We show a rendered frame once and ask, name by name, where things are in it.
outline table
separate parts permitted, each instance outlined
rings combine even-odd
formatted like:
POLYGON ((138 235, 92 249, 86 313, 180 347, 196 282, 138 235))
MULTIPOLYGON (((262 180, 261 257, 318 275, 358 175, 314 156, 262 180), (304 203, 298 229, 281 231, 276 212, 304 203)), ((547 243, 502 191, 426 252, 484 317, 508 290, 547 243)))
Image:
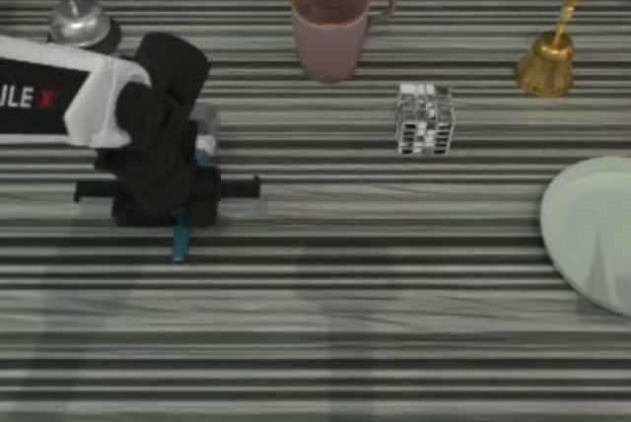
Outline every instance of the table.
MULTIPOLYGON (((354 80, 305 79, 288 0, 101 0, 122 53, 168 31, 213 70, 225 202, 171 269, 170 231, 118 230, 92 153, 0 149, 0 414, 15 421, 619 421, 629 320, 554 272, 549 181, 631 147, 631 0, 585 0, 577 88, 532 98, 513 62, 559 0, 400 0, 354 80), (441 159, 395 155, 403 81, 451 82, 441 159)), ((43 39, 56 0, 0 0, 3 34, 43 39)))

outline blue object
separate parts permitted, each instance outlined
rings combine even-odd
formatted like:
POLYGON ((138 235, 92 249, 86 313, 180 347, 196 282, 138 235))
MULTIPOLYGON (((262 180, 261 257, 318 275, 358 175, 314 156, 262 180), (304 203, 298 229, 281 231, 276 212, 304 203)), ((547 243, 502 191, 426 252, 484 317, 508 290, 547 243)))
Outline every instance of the blue object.
MULTIPOLYGON (((195 151, 195 161, 200 167, 210 166, 211 157, 204 151, 195 151)), ((176 265, 186 261, 188 244, 190 242, 190 230, 186 226, 186 208, 182 207, 174 212, 174 247, 171 251, 171 263, 176 265)))

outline brass bell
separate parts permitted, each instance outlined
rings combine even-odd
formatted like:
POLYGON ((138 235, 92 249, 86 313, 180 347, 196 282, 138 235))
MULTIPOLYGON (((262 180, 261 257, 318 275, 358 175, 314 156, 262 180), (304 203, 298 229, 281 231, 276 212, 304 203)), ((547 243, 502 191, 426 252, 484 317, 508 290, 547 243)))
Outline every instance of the brass bell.
POLYGON ((515 67, 518 85, 538 97, 561 97, 574 86, 572 58, 574 43, 565 27, 580 0, 563 0, 556 31, 539 35, 515 67))

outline mug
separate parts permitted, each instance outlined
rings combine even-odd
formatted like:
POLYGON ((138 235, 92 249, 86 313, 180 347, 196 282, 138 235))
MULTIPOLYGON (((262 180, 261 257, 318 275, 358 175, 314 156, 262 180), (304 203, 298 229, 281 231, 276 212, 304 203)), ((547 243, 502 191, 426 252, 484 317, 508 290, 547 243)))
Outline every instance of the mug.
POLYGON ((396 0, 378 15, 368 14, 375 0, 292 0, 294 40, 305 73, 332 84, 355 72, 368 28, 384 23, 396 0))

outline green plate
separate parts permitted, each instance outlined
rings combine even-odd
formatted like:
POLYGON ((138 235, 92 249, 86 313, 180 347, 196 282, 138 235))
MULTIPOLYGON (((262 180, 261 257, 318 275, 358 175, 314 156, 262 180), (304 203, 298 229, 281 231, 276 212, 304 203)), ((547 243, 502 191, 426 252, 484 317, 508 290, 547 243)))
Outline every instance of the green plate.
POLYGON ((589 159, 563 171, 543 194, 540 225, 564 279, 631 316, 631 159, 589 159))

